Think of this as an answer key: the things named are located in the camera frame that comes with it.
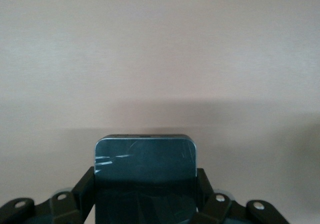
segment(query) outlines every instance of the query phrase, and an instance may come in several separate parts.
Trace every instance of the phone mount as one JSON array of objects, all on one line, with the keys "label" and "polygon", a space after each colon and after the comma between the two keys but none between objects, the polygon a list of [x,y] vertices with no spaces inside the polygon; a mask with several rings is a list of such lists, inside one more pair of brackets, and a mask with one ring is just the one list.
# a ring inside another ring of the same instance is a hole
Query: phone mount
[{"label": "phone mount", "polygon": [[11,200],[0,224],[83,224],[93,205],[96,224],[289,224],[266,201],[215,193],[196,152],[186,135],[106,136],[72,191]]}]

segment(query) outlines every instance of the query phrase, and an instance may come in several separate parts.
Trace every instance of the white wall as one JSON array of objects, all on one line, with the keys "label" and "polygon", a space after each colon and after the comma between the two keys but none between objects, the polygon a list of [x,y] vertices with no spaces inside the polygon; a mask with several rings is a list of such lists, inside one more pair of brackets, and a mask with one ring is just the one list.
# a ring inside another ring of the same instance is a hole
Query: white wall
[{"label": "white wall", "polygon": [[319,223],[319,23],[320,0],[0,0],[0,205],[72,187],[107,134],[184,133],[215,188]]}]

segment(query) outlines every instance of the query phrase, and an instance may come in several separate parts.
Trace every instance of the mounting hole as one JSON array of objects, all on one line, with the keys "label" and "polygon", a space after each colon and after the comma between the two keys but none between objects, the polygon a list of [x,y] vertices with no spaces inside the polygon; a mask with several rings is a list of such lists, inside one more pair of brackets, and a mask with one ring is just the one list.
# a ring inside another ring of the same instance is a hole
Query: mounting hole
[{"label": "mounting hole", "polygon": [[256,201],[255,203],[253,203],[253,206],[254,206],[256,209],[258,209],[258,210],[263,210],[263,209],[265,209],[265,206],[264,206],[262,203],[258,202],[258,201]]},{"label": "mounting hole", "polygon": [[65,199],[66,197],[67,197],[66,194],[60,194],[60,195],[58,195],[57,199],[60,201],[60,200]]},{"label": "mounting hole", "polygon": [[224,197],[223,195],[220,195],[220,194],[216,195],[216,196],[215,196],[215,199],[216,199],[218,202],[224,202],[224,201],[226,200],[225,197]]},{"label": "mounting hole", "polygon": [[17,202],[17,203],[14,205],[14,207],[15,207],[15,208],[21,208],[21,207],[23,207],[25,204],[26,204],[26,201],[22,200],[22,201]]}]

